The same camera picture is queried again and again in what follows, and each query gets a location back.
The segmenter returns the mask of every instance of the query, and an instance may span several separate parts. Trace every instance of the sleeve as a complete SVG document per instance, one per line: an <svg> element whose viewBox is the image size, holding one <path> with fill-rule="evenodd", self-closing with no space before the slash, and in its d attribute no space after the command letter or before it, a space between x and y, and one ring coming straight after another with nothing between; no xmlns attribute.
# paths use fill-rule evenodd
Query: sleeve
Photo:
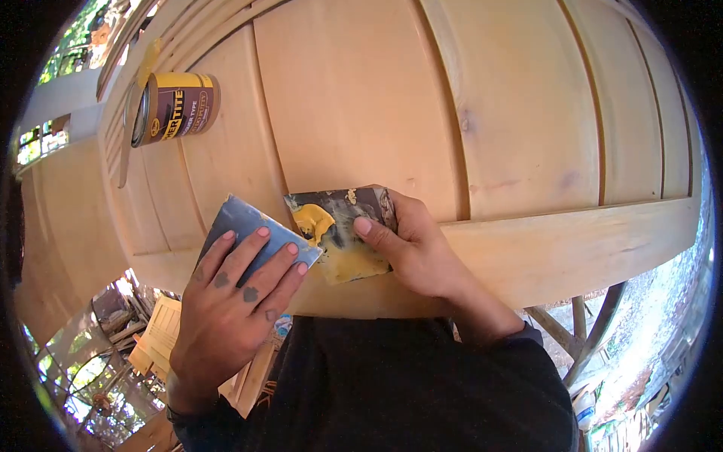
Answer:
<svg viewBox="0 0 723 452"><path fill-rule="evenodd" d="M518 431L545 438L540 450L577 450L570 394L542 347L542 334L525 322L522 331L501 339L486 355L498 382L504 382L500 389L507 391L500 412L515 419Z"/></svg>
<svg viewBox="0 0 723 452"><path fill-rule="evenodd" d="M186 452L237 451L247 436L246 421L223 396L208 413L186 416L167 406L166 416Z"/></svg>

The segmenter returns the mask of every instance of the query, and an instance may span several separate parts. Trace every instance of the bucket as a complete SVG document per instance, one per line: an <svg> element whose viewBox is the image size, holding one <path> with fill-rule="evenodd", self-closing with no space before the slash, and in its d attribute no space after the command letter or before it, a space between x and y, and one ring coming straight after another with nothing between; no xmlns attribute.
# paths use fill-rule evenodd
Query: bucket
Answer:
<svg viewBox="0 0 723 452"><path fill-rule="evenodd" d="M138 108L131 146L203 133L221 106L221 90L212 75L189 72L151 74ZM128 117L126 103L123 123Z"/></svg>

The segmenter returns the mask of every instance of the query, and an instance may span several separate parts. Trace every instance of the black shirt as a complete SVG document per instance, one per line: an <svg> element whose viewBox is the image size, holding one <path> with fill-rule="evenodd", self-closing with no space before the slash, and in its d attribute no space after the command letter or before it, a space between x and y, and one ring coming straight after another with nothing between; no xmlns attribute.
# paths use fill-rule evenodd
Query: black shirt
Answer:
<svg viewBox="0 0 723 452"><path fill-rule="evenodd" d="M168 418L186 451L577 451L539 331L485 349L450 323L295 317L244 420L223 397Z"/></svg>

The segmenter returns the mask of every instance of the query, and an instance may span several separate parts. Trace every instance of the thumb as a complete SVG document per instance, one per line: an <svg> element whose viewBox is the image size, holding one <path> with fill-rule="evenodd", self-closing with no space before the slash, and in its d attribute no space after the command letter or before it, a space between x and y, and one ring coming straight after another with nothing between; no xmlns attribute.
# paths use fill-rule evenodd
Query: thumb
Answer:
<svg viewBox="0 0 723 452"><path fill-rule="evenodd" d="M388 227L363 216L354 220L354 231L364 242L388 260L393 260L393 256L409 246L409 243L394 234Z"/></svg>

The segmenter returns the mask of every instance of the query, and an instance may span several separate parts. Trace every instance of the hand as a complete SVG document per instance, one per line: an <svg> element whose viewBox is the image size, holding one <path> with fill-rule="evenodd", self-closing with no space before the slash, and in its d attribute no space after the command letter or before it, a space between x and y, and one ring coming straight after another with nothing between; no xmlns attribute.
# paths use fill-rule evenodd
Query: hand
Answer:
<svg viewBox="0 0 723 452"><path fill-rule="evenodd" d="M394 275L409 290L427 297L455 299L463 286L476 284L469 269L420 200L389 190L398 233L368 218L354 220L354 230L386 257Z"/></svg>
<svg viewBox="0 0 723 452"><path fill-rule="evenodd" d="M236 282L268 242L262 227L234 244L219 237L201 259L183 294L181 325L171 352L168 397L175 411L191 414L218 399L217 388L250 362L308 270L294 263L299 248L288 243L240 288Z"/></svg>
<svg viewBox="0 0 723 452"><path fill-rule="evenodd" d="M368 218L354 220L354 230L386 257L397 279L409 290L451 303L462 339L489 345L524 328L524 322L484 290L462 263L427 206L393 190L398 235Z"/></svg>

